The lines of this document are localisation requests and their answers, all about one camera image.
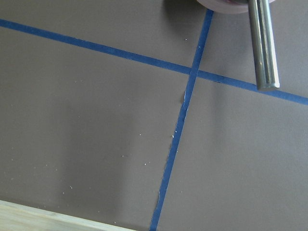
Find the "pink bowl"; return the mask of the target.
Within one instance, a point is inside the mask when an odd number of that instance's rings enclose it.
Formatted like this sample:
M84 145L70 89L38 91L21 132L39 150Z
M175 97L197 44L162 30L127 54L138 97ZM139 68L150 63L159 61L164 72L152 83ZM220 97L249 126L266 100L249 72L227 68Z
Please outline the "pink bowl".
M240 14L249 12L246 0L197 0L206 8L224 14Z

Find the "metal scoop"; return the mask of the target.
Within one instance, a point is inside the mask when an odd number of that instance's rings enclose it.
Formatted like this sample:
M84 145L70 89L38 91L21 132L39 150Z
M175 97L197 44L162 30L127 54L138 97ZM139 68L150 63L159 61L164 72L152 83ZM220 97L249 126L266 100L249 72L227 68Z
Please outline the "metal scoop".
M248 12L258 91L280 87L268 0L249 0Z

